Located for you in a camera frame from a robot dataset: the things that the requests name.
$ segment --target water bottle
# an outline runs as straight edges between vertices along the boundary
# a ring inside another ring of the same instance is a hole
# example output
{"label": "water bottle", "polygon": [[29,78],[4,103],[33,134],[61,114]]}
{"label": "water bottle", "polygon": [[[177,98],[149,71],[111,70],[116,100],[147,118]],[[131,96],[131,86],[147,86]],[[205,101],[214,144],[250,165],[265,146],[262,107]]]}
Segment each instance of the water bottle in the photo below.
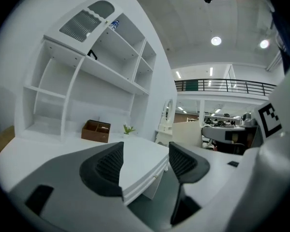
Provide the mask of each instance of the water bottle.
{"label": "water bottle", "polygon": [[115,30],[117,26],[119,26],[119,21],[118,20],[114,21],[113,23],[111,23],[109,25],[110,29],[112,29],[112,30]]}

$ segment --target balcony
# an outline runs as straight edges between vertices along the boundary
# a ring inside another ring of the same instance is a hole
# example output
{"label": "balcony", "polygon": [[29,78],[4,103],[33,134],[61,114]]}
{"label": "balcony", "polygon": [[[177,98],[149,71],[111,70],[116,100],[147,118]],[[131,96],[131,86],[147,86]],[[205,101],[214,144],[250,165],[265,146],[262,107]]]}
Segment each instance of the balcony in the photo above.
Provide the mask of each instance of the balcony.
{"label": "balcony", "polygon": [[192,79],[175,81],[178,92],[182,91],[214,91],[237,94],[259,95],[267,97],[276,85],[237,79]]}

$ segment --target cardboard box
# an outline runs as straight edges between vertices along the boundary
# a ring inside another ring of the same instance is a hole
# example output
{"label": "cardboard box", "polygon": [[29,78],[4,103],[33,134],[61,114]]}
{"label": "cardboard box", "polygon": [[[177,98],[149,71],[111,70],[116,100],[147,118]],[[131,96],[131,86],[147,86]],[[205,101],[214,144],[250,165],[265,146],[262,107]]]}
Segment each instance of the cardboard box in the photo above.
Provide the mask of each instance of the cardboard box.
{"label": "cardboard box", "polygon": [[81,138],[96,142],[108,143],[110,124],[88,120],[81,131]]}

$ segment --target white ceiling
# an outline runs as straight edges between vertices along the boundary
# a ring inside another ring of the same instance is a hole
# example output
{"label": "white ceiling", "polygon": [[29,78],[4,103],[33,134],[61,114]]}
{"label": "white ceiling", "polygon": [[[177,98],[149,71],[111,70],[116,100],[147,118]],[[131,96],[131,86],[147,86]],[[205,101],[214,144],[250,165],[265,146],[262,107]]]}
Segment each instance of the white ceiling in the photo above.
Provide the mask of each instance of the white ceiling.
{"label": "white ceiling", "polygon": [[[184,109],[187,113],[196,113],[199,111],[200,101],[197,100],[178,100],[176,105],[176,112],[180,111],[178,106]],[[205,101],[205,112],[210,114],[215,113],[217,109],[221,109],[217,115],[229,114],[230,117],[242,116],[246,112],[251,112],[258,105],[237,102],[224,101]]]}
{"label": "white ceiling", "polygon": [[[225,78],[230,69],[230,64],[203,64],[197,66],[182,67],[172,69],[172,74],[175,81],[179,81],[178,71],[181,76],[181,80],[190,79],[206,79],[206,78]],[[210,76],[210,68],[213,67],[213,75]]]}
{"label": "white ceiling", "polygon": [[[183,49],[212,48],[213,36],[222,39],[221,45],[215,47],[224,52],[227,49],[253,53],[256,59],[258,56],[266,58],[266,64],[278,52],[271,14],[260,0],[213,0],[210,4],[203,0],[138,2],[155,27],[168,58]],[[264,39],[271,42],[265,50],[259,47]]]}

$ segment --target floor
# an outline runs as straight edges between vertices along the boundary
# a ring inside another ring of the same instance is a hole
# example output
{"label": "floor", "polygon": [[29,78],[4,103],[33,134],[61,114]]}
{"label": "floor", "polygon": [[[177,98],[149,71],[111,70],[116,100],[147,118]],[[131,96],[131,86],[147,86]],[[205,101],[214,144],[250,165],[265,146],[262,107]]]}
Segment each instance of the floor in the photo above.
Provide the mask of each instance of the floor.
{"label": "floor", "polygon": [[128,208],[153,231],[163,231],[171,228],[170,218],[173,213],[179,184],[171,166],[163,173],[159,188],[154,199],[150,200],[140,195]]}

